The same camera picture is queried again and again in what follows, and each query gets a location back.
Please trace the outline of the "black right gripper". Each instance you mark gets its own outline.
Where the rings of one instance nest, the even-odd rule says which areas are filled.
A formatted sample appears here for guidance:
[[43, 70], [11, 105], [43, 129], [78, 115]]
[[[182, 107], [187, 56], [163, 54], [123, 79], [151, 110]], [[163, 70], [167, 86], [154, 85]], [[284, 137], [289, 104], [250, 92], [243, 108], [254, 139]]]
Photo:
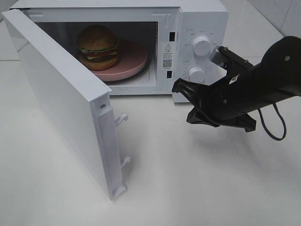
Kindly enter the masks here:
[[200, 106], [188, 113], [187, 123], [212, 127], [230, 126], [246, 132], [256, 129], [256, 120], [248, 113], [256, 109], [255, 82], [248, 75], [240, 75], [233, 83], [228, 81], [204, 85], [178, 79], [173, 93], [181, 93], [191, 104]]

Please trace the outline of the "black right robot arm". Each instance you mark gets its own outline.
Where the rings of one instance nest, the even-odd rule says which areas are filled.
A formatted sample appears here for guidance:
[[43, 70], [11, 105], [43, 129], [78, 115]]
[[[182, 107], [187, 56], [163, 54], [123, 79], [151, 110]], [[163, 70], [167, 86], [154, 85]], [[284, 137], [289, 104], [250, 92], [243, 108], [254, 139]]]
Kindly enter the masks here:
[[301, 94], [301, 40], [286, 36], [273, 44], [261, 62], [252, 65], [224, 46], [210, 61], [227, 71], [211, 85], [178, 79], [172, 92], [183, 94], [193, 109], [190, 124], [256, 129], [248, 113]]

